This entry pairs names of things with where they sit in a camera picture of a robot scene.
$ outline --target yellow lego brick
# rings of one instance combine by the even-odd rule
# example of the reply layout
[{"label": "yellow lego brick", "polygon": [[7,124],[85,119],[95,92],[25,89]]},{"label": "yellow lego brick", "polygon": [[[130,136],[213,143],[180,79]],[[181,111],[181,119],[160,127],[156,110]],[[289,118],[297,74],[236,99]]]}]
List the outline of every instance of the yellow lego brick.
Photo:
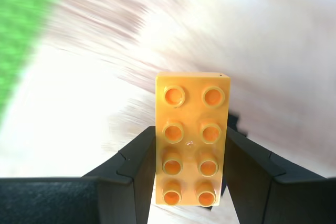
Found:
[{"label": "yellow lego brick", "polygon": [[157,204],[219,204],[229,91],[222,73],[156,76]]}]

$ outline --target orange stud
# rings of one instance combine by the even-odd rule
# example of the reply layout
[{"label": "orange stud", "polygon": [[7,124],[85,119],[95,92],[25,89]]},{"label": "orange stud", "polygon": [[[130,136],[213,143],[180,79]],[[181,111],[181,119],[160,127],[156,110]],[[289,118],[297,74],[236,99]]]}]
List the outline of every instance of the orange stud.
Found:
[{"label": "orange stud", "polygon": [[163,188],[163,201],[170,206],[175,206],[182,199],[181,186],[177,180],[168,182]]},{"label": "orange stud", "polygon": [[202,207],[212,206],[216,201],[214,187],[209,181],[204,181],[198,186],[196,195],[198,203]]},{"label": "orange stud", "polygon": [[197,163],[199,173],[205,177],[211,177],[218,172],[217,158],[210,151],[200,152]]},{"label": "orange stud", "polygon": [[185,100],[185,92],[180,86],[169,86],[164,89],[164,101],[172,107],[180,107]]},{"label": "orange stud", "polygon": [[182,159],[179,152],[175,149],[168,148],[162,155],[162,170],[168,175],[177,175],[182,171]]},{"label": "orange stud", "polygon": [[162,133],[168,143],[176,144],[184,137],[182,124],[178,121],[168,121],[164,126]]},{"label": "orange stud", "polygon": [[211,86],[203,91],[202,101],[209,108],[217,108],[224,103],[225,94],[220,87]]},{"label": "orange stud", "polygon": [[222,137],[222,129],[217,123],[206,121],[201,124],[201,139],[206,144],[214,144]]}]

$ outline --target green surface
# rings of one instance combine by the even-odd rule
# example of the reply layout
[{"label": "green surface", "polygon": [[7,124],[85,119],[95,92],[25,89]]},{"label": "green surface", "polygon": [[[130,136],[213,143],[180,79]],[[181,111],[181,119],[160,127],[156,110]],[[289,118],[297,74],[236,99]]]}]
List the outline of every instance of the green surface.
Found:
[{"label": "green surface", "polygon": [[50,0],[0,0],[0,123]]}]

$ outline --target blurred background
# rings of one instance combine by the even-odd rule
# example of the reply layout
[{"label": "blurred background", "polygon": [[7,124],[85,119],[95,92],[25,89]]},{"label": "blurred background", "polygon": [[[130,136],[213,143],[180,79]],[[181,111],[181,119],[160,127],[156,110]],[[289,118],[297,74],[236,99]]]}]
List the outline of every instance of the blurred background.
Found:
[{"label": "blurred background", "polygon": [[[3,109],[1,177],[81,176],[107,160],[154,125],[159,71],[230,76],[230,109],[251,140],[336,176],[336,0],[53,0],[48,6]],[[7,29],[1,50],[16,22]],[[238,223],[228,191],[212,211],[153,202],[149,223],[158,219]]]}]

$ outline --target black plastic jaw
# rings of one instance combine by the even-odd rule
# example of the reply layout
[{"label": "black plastic jaw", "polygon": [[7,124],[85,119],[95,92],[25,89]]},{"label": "black plastic jaw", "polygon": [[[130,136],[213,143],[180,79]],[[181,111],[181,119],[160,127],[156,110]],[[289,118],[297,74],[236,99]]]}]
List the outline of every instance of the black plastic jaw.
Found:
[{"label": "black plastic jaw", "polygon": [[145,224],[154,175],[151,126],[82,178],[0,179],[0,223]]},{"label": "black plastic jaw", "polygon": [[240,224],[336,223],[336,178],[304,169],[232,129],[224,176]]}]

